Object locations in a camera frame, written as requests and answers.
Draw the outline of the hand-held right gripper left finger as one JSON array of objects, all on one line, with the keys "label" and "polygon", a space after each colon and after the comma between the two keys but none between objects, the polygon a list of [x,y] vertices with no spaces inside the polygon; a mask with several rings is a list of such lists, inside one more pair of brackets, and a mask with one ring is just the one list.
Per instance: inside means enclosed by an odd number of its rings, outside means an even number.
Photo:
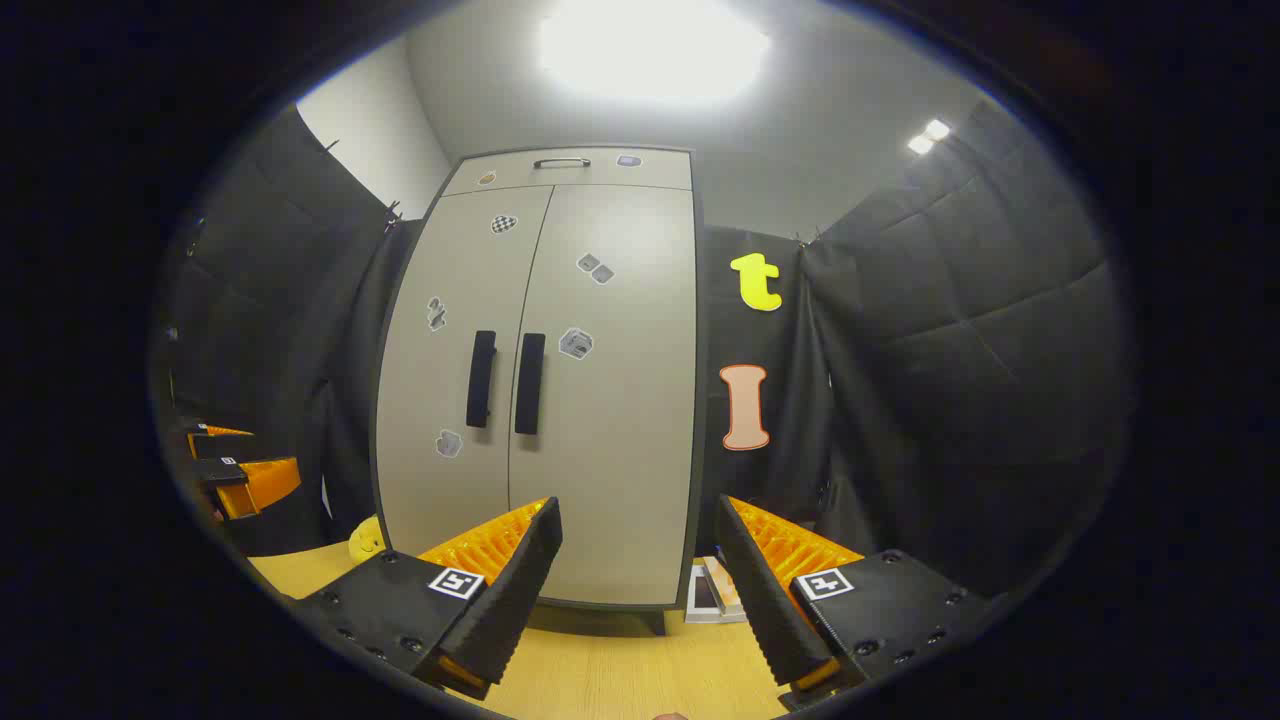
[{"label": "hand-held right gripper left finger", "polygon": [[296,612],[438,689],[484,700],[500,682],[563,539],[556,497],[535,500],[417,556],[384,550]]}]

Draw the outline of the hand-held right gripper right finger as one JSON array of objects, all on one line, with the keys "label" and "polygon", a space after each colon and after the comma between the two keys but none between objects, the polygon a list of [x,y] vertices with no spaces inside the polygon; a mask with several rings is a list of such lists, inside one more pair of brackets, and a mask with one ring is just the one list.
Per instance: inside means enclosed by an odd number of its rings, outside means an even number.
[{"label": "hand-held right gripper right finger", "polygon": [[977,637],[991,600],[901,550],[861,555],[722,496],[721,559],[791,712],[864,691]]}]

